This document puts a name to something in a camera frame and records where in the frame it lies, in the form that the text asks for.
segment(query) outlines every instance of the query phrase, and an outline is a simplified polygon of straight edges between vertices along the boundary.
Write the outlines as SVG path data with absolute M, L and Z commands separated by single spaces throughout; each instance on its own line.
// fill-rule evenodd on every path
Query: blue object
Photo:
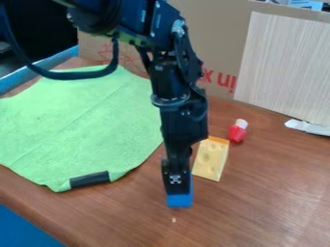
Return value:
M 0 206 L 0 246 L 64 247 L 65 245 L 32 226 L 4 206 Z
M 168 207 L 191 207 L 194 200 L 193 178 L 190 175 L 190 194 L 188 195 L 167 195 Z

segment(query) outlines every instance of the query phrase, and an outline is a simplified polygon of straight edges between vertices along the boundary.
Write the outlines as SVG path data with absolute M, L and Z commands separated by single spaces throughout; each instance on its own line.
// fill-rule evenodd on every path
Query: yellow cheese block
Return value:
M 220 181 L 224 170 L 230 142 L 228 140 L 209 137 L 204 140 L 196 156 L 192 174 L 201 178 Z

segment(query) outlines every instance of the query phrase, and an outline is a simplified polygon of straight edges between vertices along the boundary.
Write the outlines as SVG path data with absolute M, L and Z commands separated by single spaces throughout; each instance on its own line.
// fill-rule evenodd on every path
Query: light wood panel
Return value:
M 234 98 L 330 125 L 330 24 L 252 13 Z

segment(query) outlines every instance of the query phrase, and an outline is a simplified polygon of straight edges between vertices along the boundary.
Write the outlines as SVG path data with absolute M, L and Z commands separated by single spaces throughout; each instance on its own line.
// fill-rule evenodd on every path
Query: white paper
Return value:
M 288 128 L 304 131 L 306 133 L 314 135 L 330 136 L 330 126 L 321 126 L 316 124 L 310 124 L 304 121 L 290 120 L 285 123 Z

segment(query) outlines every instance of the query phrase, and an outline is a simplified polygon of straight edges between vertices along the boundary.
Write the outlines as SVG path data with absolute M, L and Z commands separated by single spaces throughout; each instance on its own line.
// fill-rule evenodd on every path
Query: red toy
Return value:
M 230 127 L 230 140 L 236 143 L 243 141 L 247 135 L 246 128 L 248 125 L 249 124 L 245 120 L 236 120 L 235 125 Z

